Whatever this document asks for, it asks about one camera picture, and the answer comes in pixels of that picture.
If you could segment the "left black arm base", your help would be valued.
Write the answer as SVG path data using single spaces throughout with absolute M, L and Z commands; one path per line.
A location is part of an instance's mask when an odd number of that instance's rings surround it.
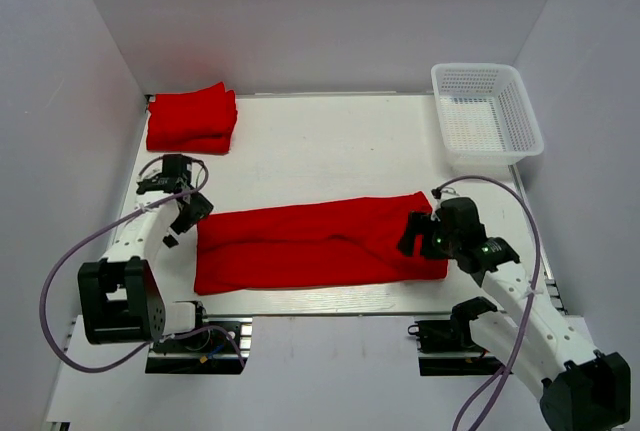
M 153 345 L 147 354 L 145 373 L 150 375 L 240 375 L 248 363 L 252 339 L 251 318 L 223 318 L 208 324 L 224 328 L 234 345 L 221 331 L 208 330 L 182 340 Z

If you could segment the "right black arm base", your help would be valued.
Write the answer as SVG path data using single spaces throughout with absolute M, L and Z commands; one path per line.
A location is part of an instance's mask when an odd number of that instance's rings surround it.
M 454 337 L 448 320 L 418 320 L 407 333 L 416 341 L 422 377 L 490 376 L 502 366 L 484 348 L 463 345 Z

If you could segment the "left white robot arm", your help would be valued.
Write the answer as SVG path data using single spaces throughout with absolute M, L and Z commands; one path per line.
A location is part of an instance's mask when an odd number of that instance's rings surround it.
M 194 301 L 166 303 L 153 273 L 158 252 L 178 245 L 213 210 L 193 183 L 196 159 L 165 154 L 158 172 L 141 176 L 136 215 L 125 220 L 111 247 L 97 262 L 78 272 L 85 333 L 92 344 L 157 342 L 177 335 L 188 349 L 199 350 L 211 338 Z

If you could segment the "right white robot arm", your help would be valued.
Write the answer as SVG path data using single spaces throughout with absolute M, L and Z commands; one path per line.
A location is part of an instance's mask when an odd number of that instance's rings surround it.
M 534 395 L 552 430 L 611 430 L 629 421 L 626 360 L 602 353 L 576 330 L 516 251 L 487 235 L 471 199 L 446 200 L 431 214 L 410 212 L 398 249 L 451 260 L 484 292 L 455 305 L 448 320 L 411 326 L 421 352 L 488 351 Z

